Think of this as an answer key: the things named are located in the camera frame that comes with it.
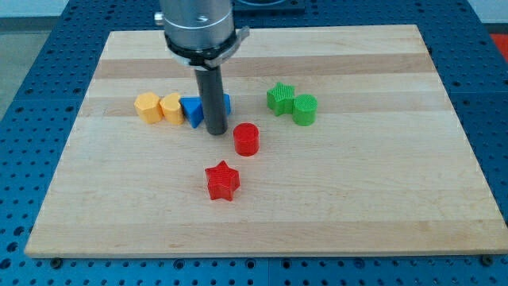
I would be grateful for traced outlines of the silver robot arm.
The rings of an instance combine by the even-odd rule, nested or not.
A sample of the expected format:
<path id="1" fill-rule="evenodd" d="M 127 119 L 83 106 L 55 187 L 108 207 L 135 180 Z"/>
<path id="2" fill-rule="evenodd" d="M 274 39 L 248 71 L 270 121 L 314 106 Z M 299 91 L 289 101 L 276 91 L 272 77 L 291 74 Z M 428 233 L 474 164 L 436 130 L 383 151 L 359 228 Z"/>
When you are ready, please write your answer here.
<path id="1" fill-rule="evenodd" d="M 218 68 L 250 35 L 248 26 L 235 29 L 230 0 L 160 0 L 160 8 L 154 19 L 164 27 L 168 49 L 197 70 Z"/>

